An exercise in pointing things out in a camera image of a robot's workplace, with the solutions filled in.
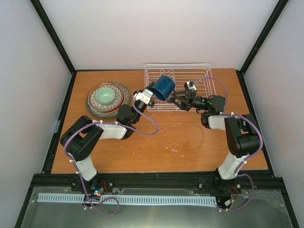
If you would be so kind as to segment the dark blue mug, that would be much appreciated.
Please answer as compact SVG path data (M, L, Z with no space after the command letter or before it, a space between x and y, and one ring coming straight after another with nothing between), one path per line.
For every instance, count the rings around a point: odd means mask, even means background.
M174 89L175 82L165 75L160 76L151 87L152 93L160 101L165 101L168 99L169 95L174 91Z

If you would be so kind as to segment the mint green bowl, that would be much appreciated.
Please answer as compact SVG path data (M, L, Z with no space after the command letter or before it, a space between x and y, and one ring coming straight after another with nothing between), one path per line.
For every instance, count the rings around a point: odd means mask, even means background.
M107 104L114 100L116 96L115 91L110 87L101 87L95 93L95 99L101 104Z

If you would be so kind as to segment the floral patterned bowl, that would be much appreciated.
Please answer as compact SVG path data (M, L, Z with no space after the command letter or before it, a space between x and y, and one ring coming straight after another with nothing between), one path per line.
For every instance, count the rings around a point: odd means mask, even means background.
M118 85L120 86L119 83L115 83L115 82L105 82L105 83L101 83L99 85L96 85L88 94L87 97L87 102L88 102L88 106L91 108L91 110L99 112L99 113L103 113L106 104L101 104L99 102L96 101L95 99L95 93L98 89L100 89L101 87L110 87L110 86L114 86L114 85Z

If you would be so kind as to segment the red and teal plate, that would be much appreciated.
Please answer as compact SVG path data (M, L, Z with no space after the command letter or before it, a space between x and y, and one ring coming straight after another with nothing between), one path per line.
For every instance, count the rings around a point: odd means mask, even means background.
M110 86L110 88L115 91L115 97L110 103L105 105L105 108L103 108L103 113L105 114L112 113L118 110L118 108L122 106L126 100L125 91L121 86L112 85Z

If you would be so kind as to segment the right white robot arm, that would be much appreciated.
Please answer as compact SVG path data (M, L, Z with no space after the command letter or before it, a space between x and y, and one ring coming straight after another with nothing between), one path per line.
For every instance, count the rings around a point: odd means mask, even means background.
M222 180L232 180L253 154L262 150L263 137L252 115L223 114L226 99L220 95L198 96L196 90L185 89L172 93L169 102L184 111L202 111L201 124L208 129L226 132L228 154L218 167Z

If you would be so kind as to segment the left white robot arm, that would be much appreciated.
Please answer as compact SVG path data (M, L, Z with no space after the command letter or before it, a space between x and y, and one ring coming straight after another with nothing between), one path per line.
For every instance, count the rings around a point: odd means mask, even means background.
M123 140L129 138L134 132L143 135L158 133L157 123L143 113L148 106L154 105L152 96L151 88L135 92L132 105L122 105L118 109L115 122L96 121L83 115L61 136L60 144L64 148L64 154L74 165L76 173L83 178L82 185L88 191L96 190L99 185L99 179L95 177L97 170L91 159L91 152L99 140ZM155 125L155 132L145 133L134 127L142 116Z

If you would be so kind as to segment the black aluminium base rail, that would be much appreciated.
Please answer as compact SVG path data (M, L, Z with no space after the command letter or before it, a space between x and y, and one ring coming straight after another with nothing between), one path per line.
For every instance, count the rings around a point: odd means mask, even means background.
M215 195L227 194L233 188L238 191L285 189L283 179L268 171L249 171L233 180L220 180L214 172L98 174L85 181L85 186L88 192L106 187L108 192L115 188L186 189Z

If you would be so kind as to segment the black left frame post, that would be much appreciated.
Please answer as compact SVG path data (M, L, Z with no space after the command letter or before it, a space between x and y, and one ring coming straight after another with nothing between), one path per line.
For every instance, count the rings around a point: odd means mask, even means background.
M69 72L73 75L76 70L58 36L56 30L54 29L42 3L39 0L30 0L32 6L34 7L37 15L39 16L41 22L43 23L46 31L48 32L50 38L52 39L55 47L57 48L62 60L64 61L66 67L68 68Z

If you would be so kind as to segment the black frame post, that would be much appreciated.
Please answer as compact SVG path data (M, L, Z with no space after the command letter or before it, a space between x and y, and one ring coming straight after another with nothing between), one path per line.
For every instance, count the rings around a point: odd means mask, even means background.
M37 15L39 16L41 22L43 23L46 31L48 32L50 38L52 39L55 47L57 48L62 60L64 61L66 67L68 68L69 72L73 75L76 70L58 36L56 30L54 29L42 3L39 0L30 0L32 6L34 7Z
M268 37L270 31L272 30L273 26L275 25L276 21L280 17L281 13L283 12L285 6L289 0L279 0L274 7L272 13L270 14L266 24L264 25L262 31L260 32L257 40L255 41L253 47L251 48L245 62L243 63L240 73L242 76L245 75L247 70L249 69L251 63L253 62L254 58L256 57L257 53L259 52L260 48L262 47L264 41Z

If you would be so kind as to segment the black right frame post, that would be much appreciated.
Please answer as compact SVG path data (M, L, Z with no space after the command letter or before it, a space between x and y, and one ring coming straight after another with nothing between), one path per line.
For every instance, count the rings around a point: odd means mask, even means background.
M257 53L259 52L260 48L262 47L264 41L268 37L270 31L272 30L273 26L275 25L276 21L280 17L281 13L283 12L285 6L289 0L279 0L274 7L272 13L270 14L266 24L264 25L262 31L260 32L257 40L255 41L253 47L251 48L245 62L243 63L240 73L242 76L245 75L247 70L249 69L251 63L253 62L254 58L256 57Z

